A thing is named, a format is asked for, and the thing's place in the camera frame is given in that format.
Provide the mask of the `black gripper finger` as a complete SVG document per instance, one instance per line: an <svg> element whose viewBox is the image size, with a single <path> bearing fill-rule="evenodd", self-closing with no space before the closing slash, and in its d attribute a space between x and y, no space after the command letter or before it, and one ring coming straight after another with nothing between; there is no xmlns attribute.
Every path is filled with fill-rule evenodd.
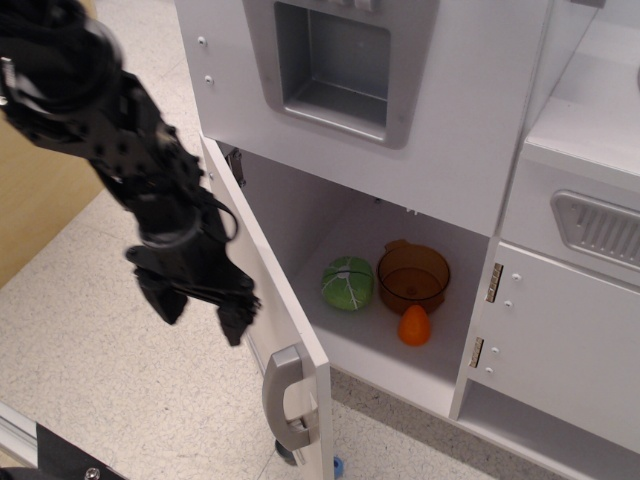
<svg viewBox="0 0 640 480"><path fill-rule="evenodd" d="M248 303L226 302L217 309L222 332L231 347L239 346L243 335L260 309L260 301L251 299Z"/></svg>
<svg viewBox="0 0 640 480"><path fill-rule="evenodd" d="M174 325L188 302L188 297L176 292L170 285L147 277L139 277L140 290L159 317L167 324Z"/></svg>

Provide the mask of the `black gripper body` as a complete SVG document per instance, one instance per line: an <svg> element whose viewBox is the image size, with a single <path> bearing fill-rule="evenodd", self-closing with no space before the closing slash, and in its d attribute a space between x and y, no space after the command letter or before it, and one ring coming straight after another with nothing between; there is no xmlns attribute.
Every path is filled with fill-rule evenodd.
<svg viewBox="0 0 640 480"><path fill-rule="evenodd" d="M176 292L218 307L226 302L258 299L254 282L227 256L231 240L220 219L189 219L180 224L145 222L138 226L141 244L126 258L137 277L170 285Z"/></svg>

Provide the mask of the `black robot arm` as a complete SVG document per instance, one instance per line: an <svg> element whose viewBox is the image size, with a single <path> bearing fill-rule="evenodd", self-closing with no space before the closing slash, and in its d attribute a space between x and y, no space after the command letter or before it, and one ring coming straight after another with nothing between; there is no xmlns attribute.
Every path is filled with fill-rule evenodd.
<svg viewBox="0 0 640 480"><path fill-rule="evenodd" d="M227 341L240 343L259 302L227 256L227 207L202 187L198 158L81 3L2 3L1 109L35 146L85 159L135 217L140 244L126 257L165 322L195 298L216 305Z"/></svg>

